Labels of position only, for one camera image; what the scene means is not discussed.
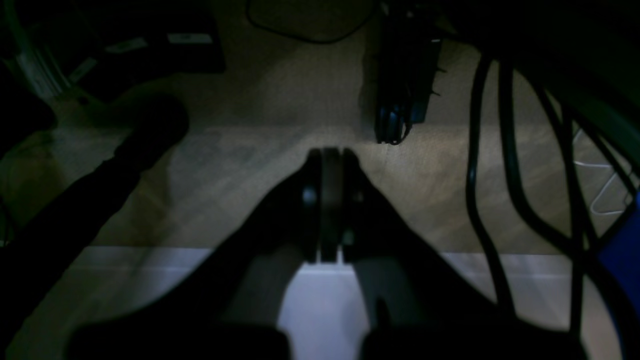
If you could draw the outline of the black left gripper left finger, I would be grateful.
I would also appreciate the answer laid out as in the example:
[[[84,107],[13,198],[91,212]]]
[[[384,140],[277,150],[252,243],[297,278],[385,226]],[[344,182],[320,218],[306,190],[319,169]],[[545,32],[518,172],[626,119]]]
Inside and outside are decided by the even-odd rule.
[[[242,226],[197,269],[142,309],[75,332],[69,360],[288,360],[277,330],[282,297],[301,260],[258,269],[293,245],[313,259],[318,241],[322,152],[277,184]]]

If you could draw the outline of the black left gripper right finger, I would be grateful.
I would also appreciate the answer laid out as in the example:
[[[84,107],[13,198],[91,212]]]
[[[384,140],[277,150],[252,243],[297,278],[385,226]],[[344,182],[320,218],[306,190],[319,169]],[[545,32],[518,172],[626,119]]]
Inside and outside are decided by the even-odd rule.
[[[403,221],[349,149],[322,150],[322,260],[353,266],[372,328],[364,360],[583,360],[579,338],[518,319],[487,254],[495,301]]]

